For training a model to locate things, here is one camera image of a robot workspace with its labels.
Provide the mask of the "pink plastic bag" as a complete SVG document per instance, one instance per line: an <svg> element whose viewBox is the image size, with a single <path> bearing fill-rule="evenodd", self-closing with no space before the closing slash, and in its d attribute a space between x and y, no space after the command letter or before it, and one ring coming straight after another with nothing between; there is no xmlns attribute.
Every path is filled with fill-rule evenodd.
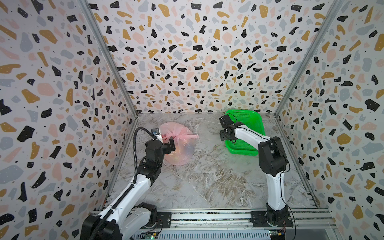
<svg viewBox="0 0 384 240"><path fill-rule="evenodd" d="M162 124L160 133L164 143L169 143L171 137L175 142L176 150L165 155L167 163L182 166L192 159L199 135L194 134L188 127L175 122Z"/></svg>

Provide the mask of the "green plastic basket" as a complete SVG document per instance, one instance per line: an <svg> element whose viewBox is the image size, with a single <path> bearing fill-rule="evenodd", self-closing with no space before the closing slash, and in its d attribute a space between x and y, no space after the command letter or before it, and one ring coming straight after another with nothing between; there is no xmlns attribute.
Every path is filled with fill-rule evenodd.
<svg viewBox="0 0 384 240"><path fill-rule="evenodd" d="M257 156L259 143L269 139L265 135L261 115L248 110L228 110L222 116L228 116L235 125L242 124L235 129L237 139L225 141L229 152L233 155Z"/></svg>

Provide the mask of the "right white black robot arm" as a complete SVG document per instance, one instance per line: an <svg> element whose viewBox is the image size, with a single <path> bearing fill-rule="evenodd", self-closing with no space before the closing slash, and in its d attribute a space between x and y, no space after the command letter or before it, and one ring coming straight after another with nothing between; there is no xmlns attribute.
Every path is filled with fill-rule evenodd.
<svg viewBox="0 0 384 240"><path fill-rule="evenodd" d="M289 164L283 143L278 137L261 135L241 122L233 122L229 115L219 118L221 141L242 140L259 152L259 166L266 175L268 201L265 222L278 227L290 217L284 194L284 176Z"/></svg>

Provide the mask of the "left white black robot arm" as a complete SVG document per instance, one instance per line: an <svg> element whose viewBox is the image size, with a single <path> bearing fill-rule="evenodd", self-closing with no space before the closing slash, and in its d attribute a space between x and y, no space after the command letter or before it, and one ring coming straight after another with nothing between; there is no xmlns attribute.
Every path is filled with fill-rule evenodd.
<svg viewBox="0 0 384 240"><path fill-rule="evenodd" d="M146 160L138 166L138 175L118 197L97 216L88 216L81 229L81 240L128 240L142 227L158 224L157 207L138 200L161 173L164 157L176 150L174 139L146 142Z"/></svg>

